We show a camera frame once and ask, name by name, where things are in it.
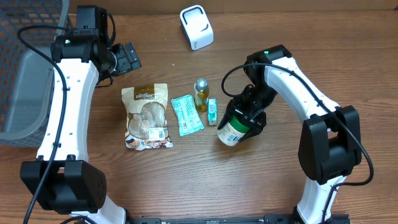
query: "small green box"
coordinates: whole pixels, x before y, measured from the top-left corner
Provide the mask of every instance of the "small green box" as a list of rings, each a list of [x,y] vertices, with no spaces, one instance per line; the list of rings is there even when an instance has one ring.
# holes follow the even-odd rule
[[[217,101],[216,99],[209,99],[207,104],[207,119],[209,120],[209,125],[217,125]]]

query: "snack bag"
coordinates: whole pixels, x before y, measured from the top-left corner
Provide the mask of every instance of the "snack bag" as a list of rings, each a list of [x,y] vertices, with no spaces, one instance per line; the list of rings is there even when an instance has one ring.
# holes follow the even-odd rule
[[[195,133],[205,128],[195,108],[192,95],[186,95],[177,99],[172,99],[172,106],[175,114],[177,115],[181,137],[187,134]]]
[[[167,84],[122,89],[127,112],[126,146],[137,150],[173,147],[165,111],[169,93]]]

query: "teal snack bar wrapper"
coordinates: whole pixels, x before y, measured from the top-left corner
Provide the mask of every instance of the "teal snack bar wrapper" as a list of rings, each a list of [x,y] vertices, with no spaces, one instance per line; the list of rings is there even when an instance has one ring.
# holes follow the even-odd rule
[[[207,104],[207,120],[209,121],[209,125],[217,125],[217,100],[209,99]]]
[[[177,115],[181,137],[205,128],[195,108],[192,95],[172,99],[172,106]]]

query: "bottle cap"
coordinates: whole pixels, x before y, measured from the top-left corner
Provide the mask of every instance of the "bottle cap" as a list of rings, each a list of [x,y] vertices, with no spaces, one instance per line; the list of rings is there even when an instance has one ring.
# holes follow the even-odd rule
[[[197,80],[196,89],[198,91],[205,90],[207,88],[207,80],[205,78],[199,78]]]
[[[240,133],[246,133],[250,130],[249,127],[241,124],[239,122],[239,119],[235,115],[232,117],[232,119],[229,123],[235,130],[239,131]]]

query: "small glass bottle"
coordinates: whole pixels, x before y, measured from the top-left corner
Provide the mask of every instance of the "small glass bottle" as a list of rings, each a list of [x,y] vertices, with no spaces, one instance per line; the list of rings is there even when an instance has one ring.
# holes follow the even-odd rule
[[[205,78],[199,78],[193,85],[195,91],[195,106],[198,111],[207,110],[207,102],[209,100],[209,86]]]

